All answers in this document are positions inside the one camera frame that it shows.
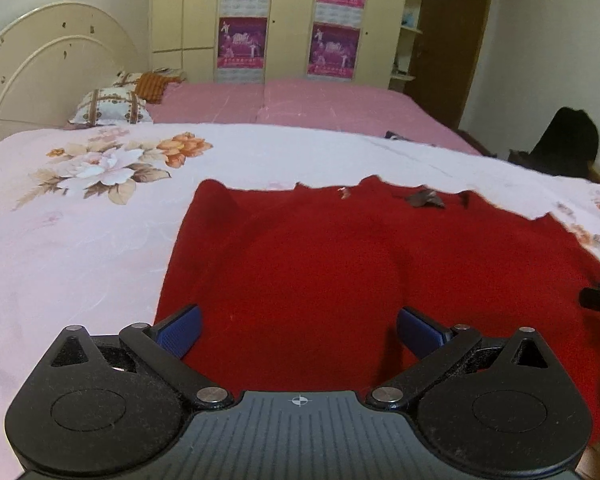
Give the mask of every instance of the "orange striped pillow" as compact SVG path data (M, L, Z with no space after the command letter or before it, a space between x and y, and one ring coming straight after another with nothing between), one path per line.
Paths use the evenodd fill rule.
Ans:
M142 74L136 85L136 95L148 103L158 104L162 101L162 94L169 83L179 83L179 77L165 77L154 72Z

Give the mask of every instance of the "pink bed sheet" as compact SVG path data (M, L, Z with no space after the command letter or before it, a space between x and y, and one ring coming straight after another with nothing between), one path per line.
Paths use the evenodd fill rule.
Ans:
M276 124L373 137L391 131L415 142L478 154L410 97L339 82L170 84L162 104L147 108L155 123Z

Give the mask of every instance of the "headboard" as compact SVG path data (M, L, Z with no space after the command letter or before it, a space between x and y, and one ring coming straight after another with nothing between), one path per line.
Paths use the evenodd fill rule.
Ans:
M0 33L0 140L62 127L84 95L144 63L120 24L102 10L59 2Z

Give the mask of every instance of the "black chair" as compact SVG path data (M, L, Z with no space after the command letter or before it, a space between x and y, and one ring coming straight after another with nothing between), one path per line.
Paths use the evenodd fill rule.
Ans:
M584 110L560 108L531 153L511 150L509 162L550 175L589 177L598 156L598 129Z

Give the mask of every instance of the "ribbed gray panel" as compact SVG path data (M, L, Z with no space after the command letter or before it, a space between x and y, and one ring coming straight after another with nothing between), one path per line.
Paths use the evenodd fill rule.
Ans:
M27 480L44 478L26 475ZM432 455L403 416L369 410L353 392L247 392L234 408L195 416L167 453L133 473L116 478L474 480L477 477L458 472ZM554 479L575 480L577 476L566 472Z

